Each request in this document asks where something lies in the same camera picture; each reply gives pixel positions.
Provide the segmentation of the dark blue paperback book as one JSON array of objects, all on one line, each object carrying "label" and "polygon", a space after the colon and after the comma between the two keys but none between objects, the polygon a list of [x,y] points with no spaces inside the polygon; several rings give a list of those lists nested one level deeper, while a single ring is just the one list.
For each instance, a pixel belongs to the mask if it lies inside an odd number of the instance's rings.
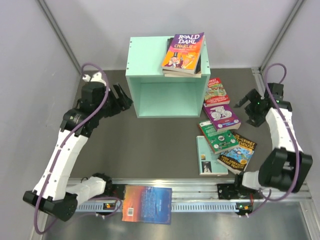
[{"label": "dark blue paperback book", "polygon": [[198,71],[196,73],[185,73],[173,70],[163,70],[162,73],[165,77],[188,77],[188,78],[200,78],[202,76],[202,72]]}]

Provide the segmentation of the Jane Eyre sunset cover book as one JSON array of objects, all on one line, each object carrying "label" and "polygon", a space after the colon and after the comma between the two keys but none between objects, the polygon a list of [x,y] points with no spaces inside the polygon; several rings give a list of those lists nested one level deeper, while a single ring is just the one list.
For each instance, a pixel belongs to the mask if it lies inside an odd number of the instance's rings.
[{"label": "Jane Eyre sunset cover book", "polygon": [[126,185],[122,221],[170,225],[172,193],[168,187]]}]

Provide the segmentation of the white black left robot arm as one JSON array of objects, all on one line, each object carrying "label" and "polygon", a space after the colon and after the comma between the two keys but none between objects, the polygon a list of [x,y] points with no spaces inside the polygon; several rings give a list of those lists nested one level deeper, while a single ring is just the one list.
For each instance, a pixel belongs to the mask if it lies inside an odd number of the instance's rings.
[{"label": "white black left robot arm", "polygon": [[68,187],[75,162],[102,118],[128,110],[133,101],[119,84],[110,89],[101,73],[85,74],[85,84],[75,108],[62,118],[58,138],[49,163],[32,190],[24,193],[24,202],[61,221],[68,221],[82,203],[94,198],[115,196],[111,177],[95,173],[89,179]]}]

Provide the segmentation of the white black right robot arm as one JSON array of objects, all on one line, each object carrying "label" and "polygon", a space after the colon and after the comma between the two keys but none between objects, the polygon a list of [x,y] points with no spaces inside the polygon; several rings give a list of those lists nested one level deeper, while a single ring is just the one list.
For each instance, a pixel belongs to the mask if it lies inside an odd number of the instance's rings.
[{"label": "white black right robot arm", "polygon": [[284,86],[268,83],[264,95],[256,89],[250,90],[235,104],[244,106],[247,123],[259,127],[267,123],[272,151],[257,171],[241,171],[235,175],[234,183],[217,185],[220,200],[244,199],[253,195],[262,199],[263,189],[277,189],[284,193],[300,191],[313,164],[311,155],[303,152],[295,137],[292,123],[292,105],[283,100]]}]

